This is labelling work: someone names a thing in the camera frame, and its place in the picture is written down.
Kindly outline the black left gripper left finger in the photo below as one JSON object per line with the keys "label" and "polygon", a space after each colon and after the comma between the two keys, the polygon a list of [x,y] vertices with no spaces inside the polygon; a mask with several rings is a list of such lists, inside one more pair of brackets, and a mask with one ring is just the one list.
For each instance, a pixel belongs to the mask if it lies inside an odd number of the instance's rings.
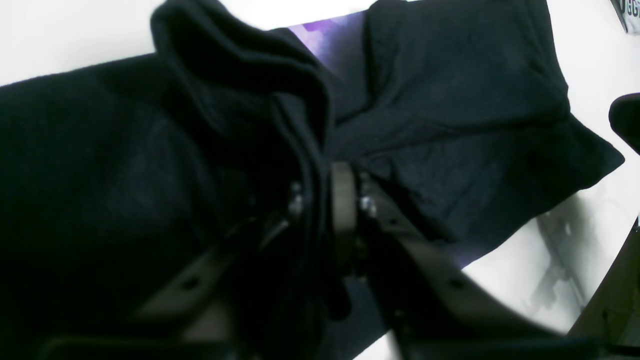
{"label": "black left gripper left finger", "polygon": [[286,202],[240,221],[144,301],[131,322],[187,344],[227,341],[233,337],[234,321],[221,295],[222,282],[248,253],[265,248],[298,223],[305,207],[303,187],[293,182]]}

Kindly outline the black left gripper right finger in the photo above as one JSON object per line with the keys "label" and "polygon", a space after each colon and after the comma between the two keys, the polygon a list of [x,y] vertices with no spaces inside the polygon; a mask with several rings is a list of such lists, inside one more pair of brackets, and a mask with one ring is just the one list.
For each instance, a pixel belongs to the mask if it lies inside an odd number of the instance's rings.
{"label": "black left gripper right finger", "polygon": [[337,262],[368,283],[400,351],[559,351],[428,243],[368,173],[331,165]]}

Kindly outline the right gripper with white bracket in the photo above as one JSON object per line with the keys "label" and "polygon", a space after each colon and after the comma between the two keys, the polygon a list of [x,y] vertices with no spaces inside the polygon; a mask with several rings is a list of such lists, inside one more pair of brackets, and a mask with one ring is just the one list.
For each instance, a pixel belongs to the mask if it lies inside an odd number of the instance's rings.
{"label": "right gripper with white bracket", "polygon": [[613,132],[640,155],[640,93],[615,99],[610,105],[608,118]]}

